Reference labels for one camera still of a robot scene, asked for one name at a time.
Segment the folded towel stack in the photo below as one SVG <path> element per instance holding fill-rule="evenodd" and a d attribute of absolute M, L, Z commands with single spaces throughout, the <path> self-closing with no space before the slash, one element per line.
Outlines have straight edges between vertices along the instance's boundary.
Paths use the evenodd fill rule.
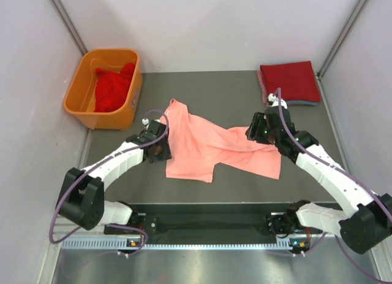
<path fill-rule="evenodd" d="M 264 104 L 267 104 L 268 95 L 277 88 L 282 89 L 282 98 L 287 105 L 317 105 L 321 102 L 310 61 L 261 65 L 257 76 Z"/>

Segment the white wall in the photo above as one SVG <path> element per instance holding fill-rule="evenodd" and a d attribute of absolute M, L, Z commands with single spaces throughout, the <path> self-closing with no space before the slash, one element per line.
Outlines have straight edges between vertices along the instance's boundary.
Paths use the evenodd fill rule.
<path fill-rule="evenodd" d="M 144 72 L 321 67 L 357 0 L 62 0 L 88 49 L 134 48 Z"/>
<path fill-rule="evenodd" d="M 34 283 L 85 128 L 62 100 L 80 53 L 49 0 L 0 0 L 0 283 Z"/>
<path fill-rule="evenodd" d="M 322 80 L 353 172 L 390 195 L 391 6 L 392 0 L 369 1 Z"/>

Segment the pink shirt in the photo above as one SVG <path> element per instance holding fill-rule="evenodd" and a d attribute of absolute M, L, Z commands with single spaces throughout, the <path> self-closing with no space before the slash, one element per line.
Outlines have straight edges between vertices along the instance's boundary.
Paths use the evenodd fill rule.
<path fill-rule="evenodd" d="M 187 106 L 175 99 L 165 114 L 169 120 L 166 177 L 212 182 L 214 166 L 224 163 L 257 175 L 278 179 L 281 155 L 273 145 L 246 139 L 247 127 L 223 129 L 206 119 L 188 113 Z"/>

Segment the folded red towel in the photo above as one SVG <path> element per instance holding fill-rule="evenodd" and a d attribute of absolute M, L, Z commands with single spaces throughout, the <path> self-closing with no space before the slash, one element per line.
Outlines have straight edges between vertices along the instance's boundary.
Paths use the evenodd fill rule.
<path fill-rule="evenodd" d="M 267 95 L 274 93 L 280 87 L 282 98 L 285 101 L 321 102 L 310 61 L 281 65 L 261 65 L 260 70 Z"/>
<path fill-rule="evenodd" d="M 120 73 L 96 69 L 98 82 L 96 86 L 95 112 L 108 113 L 118 110 L 127 99 L 130 82 L 135 72 L 135 64 L 126 64 Z"/>

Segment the gray table surface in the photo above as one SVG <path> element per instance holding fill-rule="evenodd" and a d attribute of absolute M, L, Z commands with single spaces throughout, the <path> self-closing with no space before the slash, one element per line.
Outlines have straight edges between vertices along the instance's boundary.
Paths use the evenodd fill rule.
<path fill-rule="evenodd" d="M 185 103 L 190 113 L 227 129 L 248 126 L 253 114 L 265 109 L 255 71 L 149 73 L 143 81 L 134 124 L 127 131 L 95 130 L 88 165 L 116 149 L 128 136 L 138 134 L 144 114 L 153 108 L 164 111 L 171 99 Z M 290 114 L 297 129 L 313 134 L 341 163 L 322 103 L 290 107 Z M 279 180 L 223 164 L 216 165 L 212 183 L 169 179 L 165 177 L 165 165 L 145 162 L 131 168 L 108 188 L 106 199 L 130 203 L 333 201 L 310 175 L 287 158 L 282 159 Z"/>

